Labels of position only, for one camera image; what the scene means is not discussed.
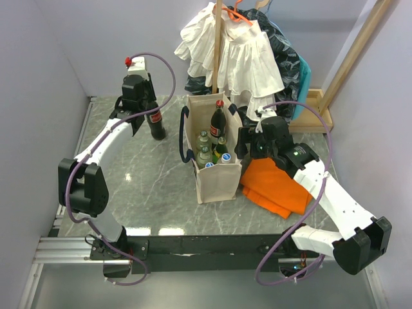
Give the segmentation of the coca-cola glass bottle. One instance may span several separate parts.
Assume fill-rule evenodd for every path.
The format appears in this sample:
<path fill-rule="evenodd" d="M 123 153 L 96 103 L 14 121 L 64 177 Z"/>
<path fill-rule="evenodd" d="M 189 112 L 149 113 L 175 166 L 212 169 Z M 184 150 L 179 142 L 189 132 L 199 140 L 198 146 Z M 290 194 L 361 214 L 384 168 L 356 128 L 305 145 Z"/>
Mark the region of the coca-cola glass bottle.
<path fill-rule="evenodd" d="M 150 112 L 145 116 L 151 135 L 155 140 L 163 140 L 166 137 L 166 131 L 162 122 L 162 114 L 160 110 Z"/>
<path fill-rule="evenodd" d="M 226 129 L 226 117 L 223 111 L 224 101 L 217 100 L 215 112 L 211 118 L 210 135 L 212 141 L 212 147 L 215 148 L 218 144 L 218 139 L 220 137 L 225 137 Z"/>

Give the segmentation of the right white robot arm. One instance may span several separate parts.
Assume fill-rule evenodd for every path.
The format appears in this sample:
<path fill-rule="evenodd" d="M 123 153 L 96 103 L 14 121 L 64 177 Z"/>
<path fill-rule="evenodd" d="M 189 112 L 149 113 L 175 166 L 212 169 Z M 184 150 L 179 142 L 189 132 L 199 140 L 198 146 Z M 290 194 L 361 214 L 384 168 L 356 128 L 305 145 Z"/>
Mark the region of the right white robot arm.
<path fill-rule="evenodd" d="M 305 143 L 295 143 L 288 124 L 277 116 L 238 130 L 235 153 L 243 158 L 269 158 L 290 179 L 306 189 L 329 215 L 336 232 L 315 229 L 298 221 L 268 250 L 260 265 L 282 245 L 288 256 L 310 251 L 333 257 L 348 274 L 356 275 L 386 253 L 392 225 L 360 206 L 328 172 L 317 153 Z"/>

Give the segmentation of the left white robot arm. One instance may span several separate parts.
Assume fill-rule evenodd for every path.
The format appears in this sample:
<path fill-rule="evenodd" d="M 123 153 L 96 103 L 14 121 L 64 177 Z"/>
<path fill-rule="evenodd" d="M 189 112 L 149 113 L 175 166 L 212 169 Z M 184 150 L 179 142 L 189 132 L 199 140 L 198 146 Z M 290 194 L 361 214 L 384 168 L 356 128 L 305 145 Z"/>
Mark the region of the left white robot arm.
<path fill-rule="evenodd" d="M 73 159 L 58 166 L 59 202 L 75 223 L 88 223 L 111 257 L 129 252 L 125 228 L 107 210 L 109 191 L 104 172 L 117 151 L 140 129 L 148 113 L 158 112 L 151 76 L 127 75 L 122 95 L 98 137 Z"/>

